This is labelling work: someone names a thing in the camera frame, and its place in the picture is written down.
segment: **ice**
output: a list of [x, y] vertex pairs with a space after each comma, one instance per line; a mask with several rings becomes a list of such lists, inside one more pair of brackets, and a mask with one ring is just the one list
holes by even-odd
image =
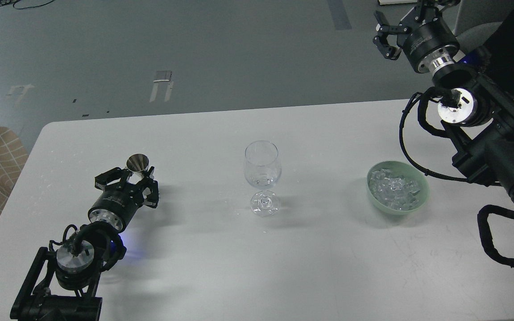
[[416, 198], [421, 191], [417, 181], [395, 175], [389, 169], [371, 172], [369, 189], [380, 203], [394, 210], [409, 211], [420, 204]]

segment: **small metal funnel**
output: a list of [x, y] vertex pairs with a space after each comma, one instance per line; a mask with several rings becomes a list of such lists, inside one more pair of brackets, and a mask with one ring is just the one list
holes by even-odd
[[141, 173], [148, 169], [149, 161], [144, 154], [134, 154], [126, 161], [126, 167], [134, 172]]

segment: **white table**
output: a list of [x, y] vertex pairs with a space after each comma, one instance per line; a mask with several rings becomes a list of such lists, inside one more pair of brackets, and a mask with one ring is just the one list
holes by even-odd
[[[514, 269], [484, 254], [477, 211], [513, 208], [502, 188], [429, 178], [431, 198], [408, 217], [369, 203], [365, 175], [404, 160], [405, 100], [51, 123], [0, 218], [0, 320], [40, 246], [87, 223], [94, 176], [143, 153], [161, 201], [122, 234], [128, 252], [102, 274], [101, 321], [514, 319]], [[277, 215], [249, 209], [243, 177], [254, 140], [277, 144]], [[406, 126], [406, 145], [457, 175], [448, 140]], [[513, 221], [491, 219], [514, 256]], [[54, 284], [53, 293], [67, 293]]]

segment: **gray floor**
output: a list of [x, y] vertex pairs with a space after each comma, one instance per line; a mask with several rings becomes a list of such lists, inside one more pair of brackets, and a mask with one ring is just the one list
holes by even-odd
[[[397, 23], [412, 6], [56, 0], [2, 7], [0, 126], [31, 150], [45, 124], [62, 120], [408, 98], [431, 85], [430, 75], [414, 73], [403, 55], [381, 57], [373, 11]], [[449, 26], [456, 15], [445, 12]], [[173, 72], [173, 89], [165, 101], [161, 84], [150, 102], [159, 70]]]

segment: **clear wine glass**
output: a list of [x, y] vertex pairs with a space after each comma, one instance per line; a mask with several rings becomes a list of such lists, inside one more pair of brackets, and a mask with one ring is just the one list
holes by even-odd
[[[266, 140], [252, 142], [245, 149], [245, 179], [253, 187], [268, 189], [281, 176], [281, 163], [277, 146]], [[260, 217], [267, 217], [279, 210], [280, 201], [271, 191], [261, 190], [251, 198], [251, 209]]]

